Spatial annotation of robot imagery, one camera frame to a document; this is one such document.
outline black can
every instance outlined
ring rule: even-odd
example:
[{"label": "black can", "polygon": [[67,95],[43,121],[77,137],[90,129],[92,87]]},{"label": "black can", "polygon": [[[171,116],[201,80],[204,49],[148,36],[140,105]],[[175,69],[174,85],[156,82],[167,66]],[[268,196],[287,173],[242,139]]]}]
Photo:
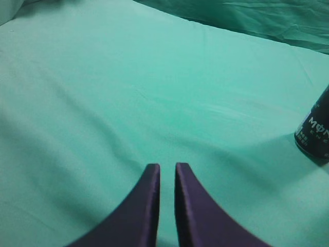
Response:
[{"label": "black can", "polygon": [[295,140],[306,154],[329,160],[329,86],[299,125]]}]

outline bed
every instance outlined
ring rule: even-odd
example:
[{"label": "bed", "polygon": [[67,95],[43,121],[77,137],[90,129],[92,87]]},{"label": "bed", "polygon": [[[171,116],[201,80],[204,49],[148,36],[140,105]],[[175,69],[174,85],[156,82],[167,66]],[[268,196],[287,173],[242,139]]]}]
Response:
[{"label": "bed", "polygon": [[0,26],[2,246],[63,246],[161,165],[158,246],[177,246],[176,162],[272,246],[329,242],[329,168],[294,131],[329,56],[131,0],[38,1]]}]

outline can logo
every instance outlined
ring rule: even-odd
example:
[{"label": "can logo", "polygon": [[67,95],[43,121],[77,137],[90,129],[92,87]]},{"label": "can logo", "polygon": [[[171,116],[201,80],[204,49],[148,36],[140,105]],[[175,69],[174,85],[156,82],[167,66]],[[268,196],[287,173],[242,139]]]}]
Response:
[{"label": "can logo", "polygon": [[319,124],[317,121],[311,117],[308,121],[312,125],[312,129],[310,133],[312,135],[316,134],[316,138],[321,139],[320,135],[326,136],[329,138],[329,130],[324,127],[324,125]]}]

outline monster energy can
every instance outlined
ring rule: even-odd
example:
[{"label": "monster energy can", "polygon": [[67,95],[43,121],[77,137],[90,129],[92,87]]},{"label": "monster energy can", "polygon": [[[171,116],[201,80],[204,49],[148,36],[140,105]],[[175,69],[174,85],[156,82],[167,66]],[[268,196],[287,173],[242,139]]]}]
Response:
[{"label": "monster energy can", "polygon": [[299,125],[295,140],[305,153],[329,160],[329,86]]}]

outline dark purple plastic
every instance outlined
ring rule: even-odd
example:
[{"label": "dark purple plastic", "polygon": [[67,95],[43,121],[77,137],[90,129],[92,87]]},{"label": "dark purple plastic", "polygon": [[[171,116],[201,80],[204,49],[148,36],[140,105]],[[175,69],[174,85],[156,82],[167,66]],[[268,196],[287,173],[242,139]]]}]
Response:
[{"label": "dark purple plastic", "polygon": [[160,166],[150,164],[113,213],[69,247],[155,247],[159,202]]},{"label": "dark purple plastic", "polygon": [[269,247],[216,204],[187,163],[176,164],[175,217],[180,247]]}]

